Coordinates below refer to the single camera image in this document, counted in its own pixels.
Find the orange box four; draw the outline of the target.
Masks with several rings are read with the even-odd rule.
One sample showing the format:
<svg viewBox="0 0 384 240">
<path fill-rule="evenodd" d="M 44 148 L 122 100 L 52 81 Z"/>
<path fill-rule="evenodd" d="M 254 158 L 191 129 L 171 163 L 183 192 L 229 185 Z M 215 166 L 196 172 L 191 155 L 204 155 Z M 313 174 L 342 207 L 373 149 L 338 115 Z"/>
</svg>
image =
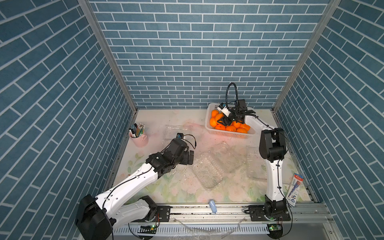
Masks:
<svg viewBox="0 0 384 240">
<path fill-rule="evenodd" d="M 236 129 L 238 129 L 238 128 L 241 128 L 242 123 L 241 122 L 237 122 L 237 121 L 233 121 L 232 122 L 232 126 L 234 126 Z"/>
</svg>

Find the orange box one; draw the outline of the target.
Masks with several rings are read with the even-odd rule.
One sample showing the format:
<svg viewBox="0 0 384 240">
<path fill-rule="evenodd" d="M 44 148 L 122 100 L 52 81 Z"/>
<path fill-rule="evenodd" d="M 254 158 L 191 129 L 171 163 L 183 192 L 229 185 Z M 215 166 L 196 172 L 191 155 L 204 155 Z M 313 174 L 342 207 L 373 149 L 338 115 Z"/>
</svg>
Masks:
<svg viewBox="0 0 384 240">
<path fill-rule="evenodd" d="M 237 129 L 237 133 L 247 134 L 248 131 L 247 131 L 246 129 L 243 129 L 243 128 L 238 128 L 238 129 Z"/>
<path fill-rule="evenodd" d="M 251 127 L 247 124 L 241 124 L 241 128 L 245 129 L 246 131 L 249 131 L 251 129 Z"/>
<path fill-rule="evenodd" d="M 212 118 L 215 118 L 220 112 L 218 110 L 212 110 Z"/>
</svg>

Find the orange box three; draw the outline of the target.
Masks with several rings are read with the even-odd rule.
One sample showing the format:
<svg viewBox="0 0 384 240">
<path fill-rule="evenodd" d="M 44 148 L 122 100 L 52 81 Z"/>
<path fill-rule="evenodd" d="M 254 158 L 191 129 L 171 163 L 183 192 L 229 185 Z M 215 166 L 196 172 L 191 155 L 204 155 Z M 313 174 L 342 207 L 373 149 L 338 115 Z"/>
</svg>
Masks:
<svg viewBox="0 0 384 240">
<path fill-rule="evenodd" d="M 215 126 L 215 129 L 216 130 L 222 130 L 222 131 L 225 131 L 226 130 L 226 126 L 222 125 L 222 124 L 218 124 Z"/>
<path fill-rule="evenodd" d="M 215 120 L 216 122 L 218 122 L 219 120 L 221 120 L 225 115 L 223 113 L 219 113 L 215 116 Z"/>
</svg>

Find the clear plastic clamshell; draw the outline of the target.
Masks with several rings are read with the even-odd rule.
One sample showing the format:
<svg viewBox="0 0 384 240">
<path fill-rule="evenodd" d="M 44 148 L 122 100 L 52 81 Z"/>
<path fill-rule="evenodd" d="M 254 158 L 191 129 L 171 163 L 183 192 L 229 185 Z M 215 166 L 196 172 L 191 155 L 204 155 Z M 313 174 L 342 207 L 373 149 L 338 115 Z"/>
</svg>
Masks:
<svg viewBox="0 0 384 240">
<path fill-rule="evenodd" d="M 182 133 L 184 135 L 190 134 L 192 131 L 192 126 L 174 126 L 174 125 L 165 125 L 163 132 L 164 140 L 171 140 L 177 137 L 178 133 Z"/>
<path fill-rule="evenodd" d="M 220 142 L 195 155 L 193 173 L 205 189 L 213 189 L 224 178 L 245 164 L 245 155 L 234 150 L 226 142 Z"/>
<path fill-rule="evenodd" d="M 267 165 L 266 160 L 264 160 L 258 148 L 247 147 L 246 149 L 247 157 L 247 167 L 246 172 L 248 178 L 256 181 L 267 181 Z M 283 183 L 289 184 L 292 180 L 292 177 L 295 173 L 298 173 L 297 167 L 295 165 L 294 159 L 292 158 L 290 152 L 285 155 L 285 158 L 282 161 L 283 163 Z"/>
</svg>

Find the white perforated plastic basket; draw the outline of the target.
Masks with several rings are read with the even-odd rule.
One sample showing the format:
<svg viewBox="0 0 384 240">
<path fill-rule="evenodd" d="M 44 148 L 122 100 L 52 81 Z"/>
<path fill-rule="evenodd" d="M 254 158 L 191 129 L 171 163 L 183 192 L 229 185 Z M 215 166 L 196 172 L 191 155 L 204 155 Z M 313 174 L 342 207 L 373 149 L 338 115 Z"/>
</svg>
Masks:
<svg viewBox="0 0 384 240">
<path fill-rule="evenodd" d="M 210 134 L 240 139 L 248 139 L 256 134 L 256 128 L 246 124 L 245 120 L 236 122 L 234 115 L 229 113 L 227 117 L 222 111 L 221 104 L 208 105 L 205 128 Z"/>
</svg>

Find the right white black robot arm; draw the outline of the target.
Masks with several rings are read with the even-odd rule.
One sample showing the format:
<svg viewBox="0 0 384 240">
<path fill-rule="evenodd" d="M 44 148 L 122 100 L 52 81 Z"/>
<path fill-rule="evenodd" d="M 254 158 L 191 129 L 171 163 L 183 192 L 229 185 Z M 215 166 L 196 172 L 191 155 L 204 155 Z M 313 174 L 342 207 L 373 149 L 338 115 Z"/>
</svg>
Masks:
<svg viewBox="0 0 384 240">
<path fill-rule="evenodd" d="M 287 200 L 282 190 L 282 161 L 288 151 L 286 136 L 282 128 L 274 128 L 265 123 L 253 110 L 238 105 L 229 107 L 220 104 L 218 111 L 224 114 L 218 123 L 229 126 L 232 122 L 241 122 L 250 127 L 261 126 L 259 153 L 266 160 L 267 167 L 267 193 L 265 197 L 264 213 L 267 218 L 273 215 L 287 213 Z"/>
</svg>

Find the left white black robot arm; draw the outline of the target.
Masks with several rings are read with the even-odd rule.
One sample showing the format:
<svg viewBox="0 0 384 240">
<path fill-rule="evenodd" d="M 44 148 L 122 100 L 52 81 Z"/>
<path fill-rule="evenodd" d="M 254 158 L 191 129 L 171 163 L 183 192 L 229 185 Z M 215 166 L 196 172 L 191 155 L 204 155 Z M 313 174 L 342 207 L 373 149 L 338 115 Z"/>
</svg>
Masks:
<svg viewBox="0 0 384 240">
<path fill-rule="evenodd" d="M 149 184 L 169 173 L 177 165 L 192 165 L 196 144 L 174 138 L 160 152 L 149 155 L 138 170 L 115 187 L 80 200 L 75 225 L 85 240 L 105 240 L 113 230 L 134 221 L 157 221 L 157 204 L 144 196 L 137 202 L 127 201 Z"/>
</svg>

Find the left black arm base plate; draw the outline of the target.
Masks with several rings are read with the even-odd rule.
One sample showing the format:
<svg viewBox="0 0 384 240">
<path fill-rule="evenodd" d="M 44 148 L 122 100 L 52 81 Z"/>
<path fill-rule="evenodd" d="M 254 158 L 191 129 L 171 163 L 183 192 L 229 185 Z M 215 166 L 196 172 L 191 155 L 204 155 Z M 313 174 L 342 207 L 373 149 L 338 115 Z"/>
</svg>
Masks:
<svg viewBox="0 0 384 240">
<path fill-rule="evenodd" d="M 150 211 L 144 218 L 144 221 L 154 222 L 155 220 L 158 222 L 169 222 L 171 214 L 170 206 L 157 206 L 150 207 Z"/>
</svg>

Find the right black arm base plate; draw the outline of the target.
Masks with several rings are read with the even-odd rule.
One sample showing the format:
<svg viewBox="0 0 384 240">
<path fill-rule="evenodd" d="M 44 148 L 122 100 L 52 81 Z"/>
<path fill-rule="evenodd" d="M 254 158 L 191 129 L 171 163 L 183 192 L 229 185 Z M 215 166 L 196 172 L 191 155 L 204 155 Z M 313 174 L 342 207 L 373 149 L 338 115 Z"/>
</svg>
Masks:
<svg viewBox="0 0 384 240">
<path fill-rule="evenodd" d="M 286 207 L 273 208 L 262 205 L 250 205 L 244 210 L 244 213 L 250 216 L 252 222 L 282 222 L 291 220 L 290 212 Z"/>
</svg>

